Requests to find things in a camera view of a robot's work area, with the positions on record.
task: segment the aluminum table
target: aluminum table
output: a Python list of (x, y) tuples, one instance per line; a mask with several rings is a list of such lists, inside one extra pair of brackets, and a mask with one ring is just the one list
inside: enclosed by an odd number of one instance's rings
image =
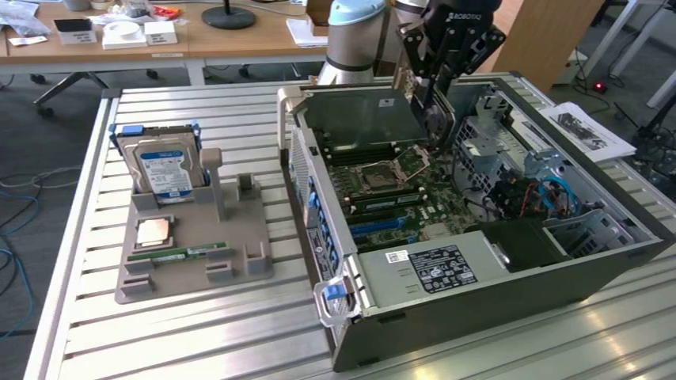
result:
[[(523, 79), (503, 79), (535, 107), (550, 104)], [(25, 379), (673, 378), (673, 250), (583, 302), (369, 367), (330, 371), (277, 162), (275, 91), (287, 84), (127, 89), (101, 100)], [(130, 178), (105, 127), (193, 119), (203, 146), (222, 150), (225, 181), (251, 172), (261, 182), (274, 276), (118, 305)], [(676, 208), (649, 183), (619, 161), (602, 168), (676, 230)]]

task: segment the floor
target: floor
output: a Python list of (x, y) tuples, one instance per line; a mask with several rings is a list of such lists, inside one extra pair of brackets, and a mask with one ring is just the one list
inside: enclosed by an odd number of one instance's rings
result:
[[(590, 54), (597, 46), (607, 23), (591, 28), (579, 44), (581, 52)], [(590, 81), (603, 77), (606, 64), (611, 60), (615, 49), (607, 52), (605, 60), (591, 73)], [(298, 65), (303, 74), (315, 74), (315, 64)], [(625, 89), (609, 85), (609, 91), (602, 98), (610, 103), (617, 102), (625, 111), (634, 115), (634, 120), (641, 123), (649, 120), (654, 111), (645, 106), (645, 102), (659, 87), (676, 67), (676, 55), (658, 50), (647, 44), (625, 70), (622, 80)], [(237, 67), (218, 67), (211, 70), (213, 76), (207, 84), (247, 81), (278, 81), (293, 79), (289, 65), (255, 65), (251, 66), (251, 79), (239, 78)], [(141, 70), (121, 73), (101, 74), (101, 78), (110, 87), (135, 88), (150, 86), (185, 86), (187, 76), (182, 70), (158, 70), (159, 80), (153, 81), (145, 77)], [(46, 75), (47, 82), (54, 83), (62, 75)], [(94, 121), (98, 106), (99, 90), (89, 81), (81, 81), (73, 88), (49, 101), (47, 106), (54, 109), (55, 116), (45, 120), (35, 115), (31, 101), (45, 90), (43, 85), (34, 85), (27, 76), (17, 76), (11, 85), (0, 91), (0, 115), (2, 126), (0, 127), (0, 178), (14, 173), (41, 173), (62, 166), (81, 163), (85, 147), (89, 140), (89, 129)], [(569, 86), (555, 87), (549, 92), (555, 102), (574, 101), (591, 112), (602, 107), (602, 103), (590, 97), (574, 92)], [(609, 129), (615, 131), (625, 139), (630, 139), (633, 126), (627, 120), (615, 118), (614, 109), (595, 113), (593, 117)], [(667, 118), (667, 124), (676, 122), (676, 114)], [(77, 173), (63, 173), (50, 177), (45, 184), (58, 184), (71, 181)], [(17, 177), (11, 181), (25, 181), (29, 177)], [(35, 188), (25, 188), (15, 194), (33, 194)], [(43, 297), (47, 290), (47, 281), (61, 234), (67, 219), (67, 211), (73, 197), (74, 187), (43, 189), (39, 195), (38, 214), (34, 220), (14, 234), (7, 236), (13, 251), (19, 254), (31, 285), (34, 298), (33, 317), (19, 332), (6, 340), (0, 341), (0, 378), (13, 380), (22, 377), (22, 371), (27, 360), (27, 353), (33, 341), (31, 329), (35, 329)], [(0, 197), (0, 222), (22, 207), (25, 200)], [(10, 271), (0, 272), (0, 284), (5, 284)], [(26, 294), (17, 281), (6, 294), (0, 297), (0, 330), (9, 329), (18, 321), (26, 310)]]

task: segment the table leg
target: table leg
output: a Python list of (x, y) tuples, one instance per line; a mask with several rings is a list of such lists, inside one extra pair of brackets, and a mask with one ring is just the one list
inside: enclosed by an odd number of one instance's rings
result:
[(610, 47), (610, 44), (614, 41), (614, 38), (617, 37), (617, 34), (619, 34), (622, 26), (626, 24), (626, 21), (631, 16), (633, 11), (635, 11), (639, 2), (641, 0), (629, 0), (629, 3), (623, 7), (622, 13), (619, 14), (619, 17), (617, 17), (617, 20), (611, 23), (610, 30), (607, 30), (605, 37), (602, 37), (602, 41), (598, 44), (598, 47), (593, 51), (593, 54), (589, 57), (589, 60), (586, 61), (586, 64), (581, 69), (585, 76), (589, 76), (589, 74), (591, 73), (593, 67), (597, 65), (602, 55), (607, 51), (607, 48)]
[(203, 59), (187, 59), (185, 61), (185, 69), (187, 69), (187, 78), (190, 79), (190, 86), (202, 86), (205, 84), (202, 73), (203, 67), (205, 67)]
[(653, 19), (647, 22), (645, 25), (645, 28), (642, 28), (641, 34), (637, 35), (635, 40), (631, 43), (630, 48), (626, 50), (626, 53), (623, 53), (622, 58), (617, 61), (617, 64), (611, 68), (610, 75), (618, 77), (622, 73), (623, 69), (626, 68), (626, 65), (631, 61), (633, 57), (637, 54), (637, 51), (641, 49), (641, 47), (645, 44), (645, 41), (647, 41), (647, 38), (653, 34), (653, 30), (657, 27), (659, 21), (666, 17), (666, 15), (670, 14), (669, 10), (661, 9), (658, 11), (658, 14), (653, 17)]
[(666, 98), (666, 96), (669, 95), (669, 93), (674, 88), (676, 88), (676, 71), (673, 72), (671, 76), (667, 77), (666, 82), (658, 88), (653, 97), (650, 97), (650, 100), (647, 101), (647, 107), (655, 108), (663, 102), (663, 99)]

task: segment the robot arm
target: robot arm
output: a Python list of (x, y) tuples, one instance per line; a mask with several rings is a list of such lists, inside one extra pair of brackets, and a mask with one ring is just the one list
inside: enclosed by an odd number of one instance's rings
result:
[(499, 4), (501, 0), (429, 0), (422, 17), (399, 25), (409, 69), (423, 87), (422, 92), (415, 91), (422, 108), (431, 101), (434, 85), (445, 93), (457, 77), (471, 74), (505, 41), (505, 34), (493, 26)]

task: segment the office chair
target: office chair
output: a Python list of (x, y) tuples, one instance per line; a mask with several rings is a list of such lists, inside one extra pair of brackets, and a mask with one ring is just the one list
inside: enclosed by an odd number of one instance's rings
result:
[[(157, 75), (157, 71), (154, 70), (145, 70), (145, 75), (150, 79), (157, 79), (159, 76)], [(67, 77), (63, 78), (61, 82), (58, 82), (43, 94), (41, 97), (37, 98), (37, 100), (33, 102), (35, 107), (35, 112), (41, 117), (49, 118), (53, 116), (53, 109), (49, 107), (43, 107), (43, 103), (55, 97), (69, 86), (71, 86), (79, 79), (89, 79), (101, 89), (107, 89), (107, 85), (105, 82), (98, 78), (94, 72), (86, 71), (86, 72), (74, 72), (67, 75)], [(37, 84), (43, 84), (43, 76), (30, 74), (30, 81)]]

